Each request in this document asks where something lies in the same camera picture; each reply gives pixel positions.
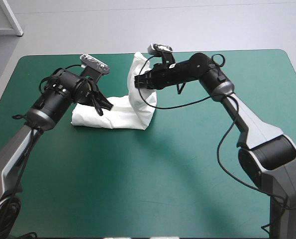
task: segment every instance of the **black wire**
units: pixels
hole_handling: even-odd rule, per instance
[[[81,66],[81,65],[80,64],[75,64],[75,65],[68,66],[65,69],[68,69],[68,68],[71,68],[71,67],[74,67],[74,66]]]
[[[39,86],[38,86],[38,90],[39,90],[39,92],[40,92],[40,94],[41,95],[43,95],[43,91],[42,91],[42,84],[44,83],[44,82],[47,82],[47,83],[49,83],[50,81],[57,81],[58,80],[58,76],[48,76],[48,77],[45,77],[43,80],[41,80],[40,81],[40,83],[39,83]]]
[[[223,62],[221,64],[218,64],[216,61],[214,61],[214,56],[220,56],[223,59]],[[214,64],[216,66],[218,66],[219,68],[223,67],[225,65],[225,57],[222,54],[214,54],[211,56],[212,61],[214,62]]]
[[[153,57],[154,57],[154,56],[149,57],[149,58],[145,61],[145,63],[143,64],[143,66],[142,66],[142,68],[141,68],[141,70],[140,70],[140,72],[139,72],[139,75],[138,75],[138,80],[139,80],[139,78],[140,78],[140,74],[141,74],[141,72],[142,72],[144,66],[145,66],[146,63],[147,63],[151,58],[153,58]],[[222,102],[225,98],[230,98],[230,99],[232,99],[232,100],[234,101],[234,103],[236,104],[236,116],[235,116],[235,118],[234,118],[234,120],[233,120],[231,126],[228,128],[228,130],[225,132],[225,134],[224,134],[223,137],[221,138],[220,142],[218,143],[218,146],[217,146],[217,149],[216,149],[216,158],[217,158],[217,162],[218,162],[219,166],[222,168],[222,170],[223,170],[226,174],[228,174],[230,177],[232,177],[232,178],[233,178],[234,180],[236,180],[237,182],[243,184],[244,186],[246,186],[246,187],[248,187],[248,188],[250,188],[250,189],[253,189],[253,190],[255,190],[255,191],[258,191],[258,192],[260,192],[260,193],[263,193],[263,194],[265,194],[265,195],[267,195],[267,196],[272,197],[272,198],[275,200],[275,202],[276,202],[276,203],[277,203],[277,204],[283,209],[282,212],[281,212],[281,214],[280,214],[277,218],[275,218],[274,221],[272,221],[272,222],[270,222],[269,224],[266,224],[266,225],[264,225],[264,226],[261,226],[261,229],[264,230],[265,232],[267,232],[268,234],[270,234],[270,233],[269,233],[269,231],[266,230],[266,228],[269,227],[269,226],[271,226],[271,225],[273,225],[273,224],[275,224],[278,220],[280,220],[280,218],[281,218],[281,217],[283,216],[283,214],[285,213],[285,210],[294,210],[294,209],[296,209],[296,207],[295,207],[295,208],[289,208],[289,207],[287,206],[287,201],[288,201],[288,197],[287,197],[287,196],[286,196],[286,198],[284,198],[284,197],[282,197],[282,196],[279,196],[279,195],[276,195],[276,194],[272,194],[272,193],[268,193],[268,192],[265,192],[265,191],[263,191],[263,190],[260,190],[259,188],[253,187],[253,186],[251,186],[251,185],[245,183],[244,181],[240,180],[239,178],[237,178],[237,177],[236,177],[235,175],[233,175],[232,173],[230,173],[230,172],[229,172],[229,171],[223,166],[223,164],[221,163],[220,156],[219,156],[219,150],[220,150],[221,145],[223,144],[225,138],[226,138],[227,135],[230,133],[230,131],[232,130],[232,128],[233,128],[234,125],[236,124],[236,121],[237,121],[238,118],[239,118],[239,104],[238,104],[237,100],[236,100],[234,97],[231,96],[231,94],[233,94],[233,93],[231,93],[230,95],[226,95],[226,94],[214,94],[214,95],[211,95],[211,96],[205,97],[205,98],[203,98],[203,99],[201,99],[201,100],[194,101],[194,102],[190,102],[190,103],[183,104],[183,105],[179,105],[179,106],[173,106],[173,107],[158,107],[158,106],[153,106],[153,105],[149,104],[149,103],[143,98],[143,96],[142,96],[142,94],[141,94],[141,91],[140,91],[140,88],[138,88],[138,92],[139,92],[139,95],[140,95],[142,101],[143,101],[145,104],[147,104],[147,105],[150,106],[150,107],[153,107],[153,108],[155,108],[155,109],[160,109],[160,110],[170,110],[170,109],[176,109],[176,108],[180,108],[180,107],[185,107],[185,106],[189,106],[189,105],[197,104],[197,103],[203,102],[203,101],[205,101],[205,100],[207,100],[207,99],[209,99],[209,98],[213,98],[213,97],[215,97],[215,96],[223,96],[222,99],[221,99],[221,102]],[[282,200],[283,203],[278,202],[275,198],[279,198],[280,200]]]

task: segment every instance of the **gray floor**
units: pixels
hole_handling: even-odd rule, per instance
[[[25,55],[280,48],[296,70],[296,1],[8,0],[23,37],[0,36],[0,97]]]

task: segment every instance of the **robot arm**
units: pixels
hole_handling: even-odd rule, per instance
[[[23,117],[27,122],[0,151],[0,239],[7,238],[19,213],[20,201],[13,196],[15,190],[22,191],[19,172],[41,134],[55,127],[71,103],[94,106],[101,116],[102,109],[113,106],[97,86],[100,77],[109,73],[109,67],[88,54],[80,58],[84,68],[80,76],[60,68],[42,80],[41,84],[47,84]]]
[[[148,52],[162,57],[163,63],[136,76],[135,86],[160,90],[199,80],[214,101],[221,102],[233,119],[237,117],[239,162],[254,184],[271,196],[270,238],[296,239],[296,146],[292,140],[280,128],[259,119],[235,95],[234,85],[220,69],[224,58],[218,65],[213,57],[196,53],[175,63],[169,46],[151,44]]]

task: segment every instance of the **green tabletop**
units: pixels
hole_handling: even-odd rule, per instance
[[[214,53],[226,57],[222,69],[240,99],[296,143],[296,74],[287,54],[206,52]],[[192,54],[174,55],[179,62]],[[111,68],[99,82],[101,91],[127,95],[133,54],[93,56]],[[40,80],[79,62],[79,55],[19,60],[0,100],[0,149],[23,124],[11,116],[24,114],[39,97]],[[205,96],[197,81],[181,95],[175,87],[157,92],[159,106]],[[231,124],[220,103],[156,110],[145,131],[72,126],[73,108],[31,153],[15,236],[36,231],[40,237],[267,237],[260,226],[269,221],[269,197],[235,182],[217,164],[217,144]],[[238,163],[238,136],[234,128],[222,146],[222,162],[250,182]]]

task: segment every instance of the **white cloth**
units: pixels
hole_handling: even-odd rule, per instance
[[[154,108],[146,105],[134,87],[134,76],[138,75],[146,58],[136,52],[128,74],[128,96],[109,97],[113,104],[111,111],[103,109],[103,116],[99,116],[92,106],[77,104],[73,110],[72,125],[84,125],[97,128],[132,128],[146,129],[152,119]],[[142,74],[148,70],[148,61],[142,70]],[[157,104],[157,93],[155,90],[140,89],[143,98],[151,105]]]

